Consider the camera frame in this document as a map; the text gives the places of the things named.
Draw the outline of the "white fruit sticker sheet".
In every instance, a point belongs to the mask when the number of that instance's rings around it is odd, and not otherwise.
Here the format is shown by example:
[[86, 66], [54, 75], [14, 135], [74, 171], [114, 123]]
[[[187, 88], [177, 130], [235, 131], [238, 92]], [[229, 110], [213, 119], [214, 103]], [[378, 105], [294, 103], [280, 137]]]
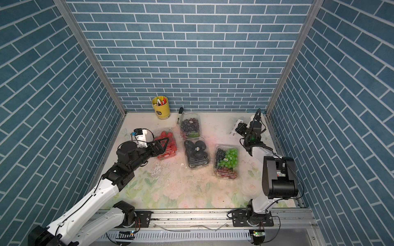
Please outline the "white fruit sticker sheet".
[[238, 129], [238, 127], [239, 127], [239, 124], [243, 124], [243, 123], [244, 123], [244, 122], [243, 122], [242, 120], [238, 119], [238, 120], [235, 122], [235, 124], [234, 124], [232, 130], [230, 131], [229, 135], [235, 136], [235, 135], [237, 134], [237, 129]]

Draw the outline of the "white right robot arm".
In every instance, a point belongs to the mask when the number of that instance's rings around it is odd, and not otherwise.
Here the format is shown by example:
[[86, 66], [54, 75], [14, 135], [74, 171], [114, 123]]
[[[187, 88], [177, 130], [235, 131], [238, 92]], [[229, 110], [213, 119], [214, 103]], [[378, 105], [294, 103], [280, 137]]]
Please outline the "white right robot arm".
[[238, 120], [231, 132], [232, 135], [238, 133], [242, 136], [243, 148], [263, 165], [263, 191], [247, 205], [248, 218], [261, 218], [268, 215], [278, 202], [301, 197], [294, 159], [275, 154], [273, 148], [261, 141], [262, 126], [258, 120], [252, 120], [249, 124]]

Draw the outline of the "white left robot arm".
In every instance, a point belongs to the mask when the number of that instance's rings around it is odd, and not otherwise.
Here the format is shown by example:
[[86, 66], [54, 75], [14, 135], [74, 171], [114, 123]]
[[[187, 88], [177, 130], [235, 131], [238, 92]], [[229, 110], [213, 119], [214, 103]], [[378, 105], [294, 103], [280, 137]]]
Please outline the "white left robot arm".
[[125, 201], [113, 205], [109, 212], [93, 222], [88, 220], [134, 178], [137, 168], [166, 151], [169, 138], [153, 140], [146, 147], [126, 141], [117, 149], [118, 161], [104, 173], [97, 186], [77, 204], [46, 227], [37, 226], [28, 235], [30, 246], [89, 246], [118, 226], [136, 224], [135, 208]]

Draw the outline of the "clear box of strawberries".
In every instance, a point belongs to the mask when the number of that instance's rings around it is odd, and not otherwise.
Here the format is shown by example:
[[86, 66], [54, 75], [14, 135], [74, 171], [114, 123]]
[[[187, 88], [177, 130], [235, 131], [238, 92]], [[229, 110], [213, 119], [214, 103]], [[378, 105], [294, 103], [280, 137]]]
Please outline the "clear box of strawberries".
[[165, 160], [165, 159], [169, 159], [171, 157], [176, 156], [176, 153], [178, 151], [178, 147], [176, 144], [173, 130], [171, 128], [159, 129], [154, 132], [154, 136], [155, 136], [155, 138], [157, 138], [157, 137], [168, 137], [169, 138], [169, 143], [168, 143], [166, 152], [164, 154], [158, 155], [157, 159]]

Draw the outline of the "clear box of dark grapes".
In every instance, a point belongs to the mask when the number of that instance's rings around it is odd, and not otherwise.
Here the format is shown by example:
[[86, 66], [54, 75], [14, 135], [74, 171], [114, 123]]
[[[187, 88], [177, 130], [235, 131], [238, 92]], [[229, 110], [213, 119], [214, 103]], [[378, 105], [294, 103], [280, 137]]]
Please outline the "clear box of dark grapes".
[[180, 119], [180, 133], [184, 140], [200, 137], [200, 116], [196, 113], [183, 114]]

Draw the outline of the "clear box of avocados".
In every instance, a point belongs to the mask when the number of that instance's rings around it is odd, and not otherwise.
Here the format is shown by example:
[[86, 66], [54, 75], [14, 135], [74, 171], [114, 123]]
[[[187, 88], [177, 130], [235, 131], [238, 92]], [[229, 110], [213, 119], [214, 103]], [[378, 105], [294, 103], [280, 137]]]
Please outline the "clear box of avocados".
[[188, 167], [195, 169], [209, 165], [211, 159], [204, 138], [187, 139], [183, 145]]

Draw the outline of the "clear box of mixed grapes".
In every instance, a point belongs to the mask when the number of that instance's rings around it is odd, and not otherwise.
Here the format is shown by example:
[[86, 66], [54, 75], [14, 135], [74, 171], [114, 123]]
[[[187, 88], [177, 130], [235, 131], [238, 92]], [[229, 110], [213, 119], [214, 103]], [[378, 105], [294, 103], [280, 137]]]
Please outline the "clear box of mixed grapes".
[[239, 175], [239, 150], [233, 146], [217, 145], [214, 155], [214, 174], [217, 177], [236, 179]]

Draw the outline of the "black capped marker pen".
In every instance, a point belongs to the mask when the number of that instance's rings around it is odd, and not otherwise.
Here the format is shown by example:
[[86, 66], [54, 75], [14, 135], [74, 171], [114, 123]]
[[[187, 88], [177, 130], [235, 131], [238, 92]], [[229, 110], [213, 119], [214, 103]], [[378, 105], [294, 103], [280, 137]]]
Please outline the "black capped marker pen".
[[181, 108], [178, 110], [178, 117], [177, 117], [177, 122], [176, 122], [177, 125], [180, 124], [180, 119], [181, 119], [183, 113], [184, 113], [184, 108], [181, 107]]

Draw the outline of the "yellow pen cup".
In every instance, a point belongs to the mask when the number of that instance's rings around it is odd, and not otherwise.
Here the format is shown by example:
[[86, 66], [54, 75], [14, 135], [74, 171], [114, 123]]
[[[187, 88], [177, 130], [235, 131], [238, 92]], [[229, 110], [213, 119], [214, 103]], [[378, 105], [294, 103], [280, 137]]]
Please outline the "yellow pen cup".
[[152, 100], [152, 106], [156, 116], [160, 120], [166, 120], [170, 117], [169, 101], [166, 96], [157, 96]]

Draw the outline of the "metal base rail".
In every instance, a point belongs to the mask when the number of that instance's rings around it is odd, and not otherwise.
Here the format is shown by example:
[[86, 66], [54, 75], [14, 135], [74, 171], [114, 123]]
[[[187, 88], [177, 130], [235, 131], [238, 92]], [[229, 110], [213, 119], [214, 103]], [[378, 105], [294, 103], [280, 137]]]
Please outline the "metal base rail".
[[278, 208], [268, 215], [247, 219], [245, 209], [156, 209], [136, 210], [137, 227], [143, 229], [315, 229], [318, 224], [311, 209]]

